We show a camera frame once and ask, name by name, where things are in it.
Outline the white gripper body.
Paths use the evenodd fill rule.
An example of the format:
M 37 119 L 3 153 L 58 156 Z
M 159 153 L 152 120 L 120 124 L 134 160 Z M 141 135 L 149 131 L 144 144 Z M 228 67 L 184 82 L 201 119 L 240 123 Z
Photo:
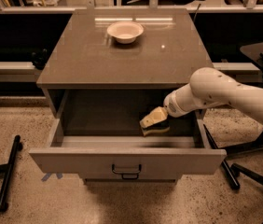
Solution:
M 182 96 L 178 94 L 178 91 L 172 91 L 163 101 L 166 112 L 173 118 L 179 118 L 188 113 L 188 110 L 182 107 L 182 103 L 179 103 L 181 98 Z

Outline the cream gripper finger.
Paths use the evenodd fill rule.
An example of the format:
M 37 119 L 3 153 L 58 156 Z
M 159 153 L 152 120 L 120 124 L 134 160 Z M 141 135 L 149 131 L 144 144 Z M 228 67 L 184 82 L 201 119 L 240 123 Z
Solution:
M 168 113 L 166 109 L 164 107 L 159 106 L 153 109 L 148 115 L 144 116 L 140 120 L 140 126 L 142 128 L 148 128 L 166 120 L 167 117 Z

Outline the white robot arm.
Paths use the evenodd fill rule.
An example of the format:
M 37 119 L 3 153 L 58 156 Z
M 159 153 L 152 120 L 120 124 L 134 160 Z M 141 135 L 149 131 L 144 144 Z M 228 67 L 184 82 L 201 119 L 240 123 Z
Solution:
M 191 111 L 230 105 L 263 125 L 263 89 L 244 85 L 222 72 L 203 67 L 195 71 L 189 83 L 169 93 L 163 106 L 153 109 L 140 121 L 144 135 L 169 116 L 179 118 Z

